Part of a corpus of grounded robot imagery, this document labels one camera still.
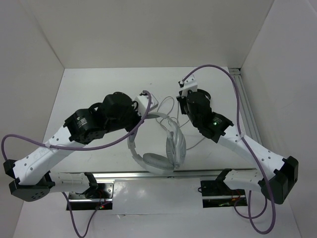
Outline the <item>white over-ear headphones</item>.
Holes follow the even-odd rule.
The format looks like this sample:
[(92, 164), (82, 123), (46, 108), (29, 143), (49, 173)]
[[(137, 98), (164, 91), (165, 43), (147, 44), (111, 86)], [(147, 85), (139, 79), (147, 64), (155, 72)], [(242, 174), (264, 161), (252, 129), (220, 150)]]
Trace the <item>white over-ear headphones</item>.
[(134, 161), (145, 171), (156, 175), (170, 175), (180, 168), (186, 157), (186, 139), (176, 119), (160, 112), (149, 113), (147, 119), (154, 125), (146, 127), (127, 139), (127, 146)]

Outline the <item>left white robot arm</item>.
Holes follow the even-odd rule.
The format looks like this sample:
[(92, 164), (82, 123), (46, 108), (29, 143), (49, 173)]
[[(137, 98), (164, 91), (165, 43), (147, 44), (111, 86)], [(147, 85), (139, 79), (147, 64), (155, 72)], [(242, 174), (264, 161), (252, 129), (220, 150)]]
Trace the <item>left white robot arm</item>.
[(5, 173), (13, 180), (11, 195), (27, 202), (50, 192), (75, 192), (94, 197), (99, 185), (92, 173), (52, 173), (51, 169), (71, 153), (84, 148), (107, 133), (130, 132), (141, 120), (140, 102), (122, 92), (107, 95), (101, 103), (78, 109), (43, 146), (21, 160), (6, 160)]

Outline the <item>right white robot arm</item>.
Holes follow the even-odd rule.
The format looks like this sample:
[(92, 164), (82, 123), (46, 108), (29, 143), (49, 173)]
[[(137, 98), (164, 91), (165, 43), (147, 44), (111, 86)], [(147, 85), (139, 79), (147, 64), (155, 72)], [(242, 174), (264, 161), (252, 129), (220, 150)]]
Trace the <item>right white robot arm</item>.
[(225, 169), (216, 182), (221, 194), (234, 189), (253, 190), (276, 204), (283, 204), (298, 180), (299, 162), (292, 156), (284, 158), (263, 147), (238, 131), (231, 120), (210, 107), (208, 92), (199, 89), (188, 94), (179, 92), (177, 101), (181, 112), (187, 115), (193, 127), (205, 138), (231, 150), (253, 164), (264, 175), (238, 176), (236, 171)]

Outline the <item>aluminium rail right side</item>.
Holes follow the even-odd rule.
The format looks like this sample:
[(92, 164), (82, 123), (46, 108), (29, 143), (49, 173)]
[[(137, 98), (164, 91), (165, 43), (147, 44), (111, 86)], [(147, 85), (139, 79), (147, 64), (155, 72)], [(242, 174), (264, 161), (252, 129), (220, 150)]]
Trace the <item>aluminium rail right side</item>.
[(251, 104), (249, 102), (246, 89), (243, 84), (242, 76), (240, 69), (238, 68), (229, 68), (229, 73), (235, 80), (237, 87), (239, 89), (240, 95), (240, 114), (244, 124), (245, 133), (255, 140), (257, 143), (262, 145), (262, 140), (259, 134), (259, 130), (255, 121), (254, 114), (251, 109)]

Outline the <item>aluminium rail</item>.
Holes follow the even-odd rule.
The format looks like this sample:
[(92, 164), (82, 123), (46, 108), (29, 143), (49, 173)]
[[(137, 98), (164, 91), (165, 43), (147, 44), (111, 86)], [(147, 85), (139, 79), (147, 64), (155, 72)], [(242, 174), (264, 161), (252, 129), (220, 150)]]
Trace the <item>aluminium rail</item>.
[(240, 69), (238, 68), (229, 68), (229, 73), (235, 80), (237, 87), (239, 89), (240, 95), (240, 114), (244, 124), (245, 133), (255, 140), (257, 143), (262, 145), (262, 140), (259, 134), (259, 130), (255, 121), (254, 114), (251, 109), (251, 104), (249, 102), (246, 89), (243, 84), (242, 76)]
[(175, 171), (168, 175), (157, 175), (150, 172), (104, 172), (93, 173), (98, 183), (104, 180), (140, 180), (140, 179), (215, 179), (222, 170), (192, 170), (192, 171)]

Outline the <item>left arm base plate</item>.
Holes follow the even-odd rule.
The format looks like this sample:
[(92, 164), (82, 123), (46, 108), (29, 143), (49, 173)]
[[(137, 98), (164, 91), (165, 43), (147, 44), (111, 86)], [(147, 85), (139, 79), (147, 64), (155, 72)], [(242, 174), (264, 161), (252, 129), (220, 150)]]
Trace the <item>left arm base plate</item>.
[(72, 211), (93, 211), (98, 207), (100, 210), (112, 210), (113, 195), (114, 195), (114, 180), (102, 179), (98, 181), (98, 189), (90, 197), (85, 197), (83, 194), (69, 192), (68, 200), (70, 206), (66, 205), (66, 210), (69, 208)]

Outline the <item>aluminium rail front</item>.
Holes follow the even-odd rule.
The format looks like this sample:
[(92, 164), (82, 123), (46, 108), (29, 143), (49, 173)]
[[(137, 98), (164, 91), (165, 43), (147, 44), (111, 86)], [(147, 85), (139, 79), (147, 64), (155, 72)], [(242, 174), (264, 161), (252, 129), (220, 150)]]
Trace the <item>aluminium rail front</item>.
[(192, 171), (175, 171), (168, 175), (157, 175), (150, 172), (104, 172), (93, 173), (98, 183), (104, 180), (140, 180), (140, 179), (215, 179), (222, 170), (192, 170)]

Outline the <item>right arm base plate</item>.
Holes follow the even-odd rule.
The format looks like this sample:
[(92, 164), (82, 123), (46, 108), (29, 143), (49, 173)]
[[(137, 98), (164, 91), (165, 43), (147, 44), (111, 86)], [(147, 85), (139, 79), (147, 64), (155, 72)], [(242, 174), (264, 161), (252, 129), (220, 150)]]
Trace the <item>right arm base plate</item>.
[(231, 190), (216, 180), (202, 180), (197, 191), (202, 195), (204, 208), (247, 206), (246, 193), (242, 189)]

